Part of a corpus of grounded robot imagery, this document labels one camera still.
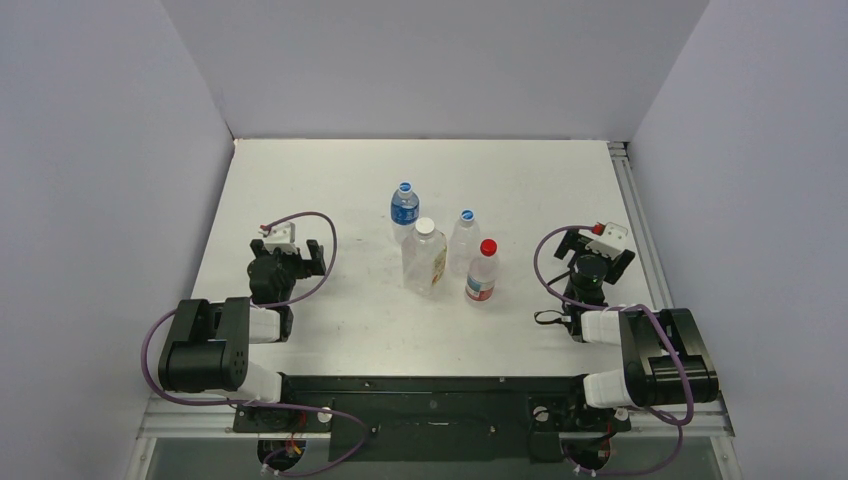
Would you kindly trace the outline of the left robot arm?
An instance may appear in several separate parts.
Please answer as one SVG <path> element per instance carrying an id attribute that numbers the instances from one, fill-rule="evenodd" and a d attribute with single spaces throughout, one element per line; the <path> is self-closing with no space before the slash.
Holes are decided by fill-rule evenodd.
<path id="1" fill-rule="evenodd" d="M 254 259 L 246 268 L 248 297 L 180 301 L 157 366 L 163 390 L 260 403 L 259 416 L 272 429 L 291 427 L 299 405 L 284 393 L 285 376 L 252 362 L 249 347 L 287 341 L 294 323 L 294 287 L 299 280 L 327 274 L 324 247 L 314 239 L 306 247 L 303 256 L 291 242 L 254 239 Z"/>

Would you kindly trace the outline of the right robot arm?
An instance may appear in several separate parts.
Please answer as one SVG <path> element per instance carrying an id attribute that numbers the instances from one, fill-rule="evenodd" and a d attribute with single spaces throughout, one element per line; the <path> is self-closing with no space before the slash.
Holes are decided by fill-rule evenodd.
<path id="1" fill-rule="evenodd" d="M 635 258 L 626 245 L 627 229 L 607 223 L 556 232 L 562 238 L 554 256 L 567 263 L 559 277 L 565 285 L 541 284 L 561 302 L 559 324 L 576 342 L 621 351 L 620 367 L 586 375 L 582 389 L 565 398 L 566 418 L 588 427 L 604 409 L 656 412 L 675 404 L 692 416 L 695 404 L 714 401 L 720 391 L 717 373 L 690 310 L 608 303 L 605 286 L 616 284 Z"/>

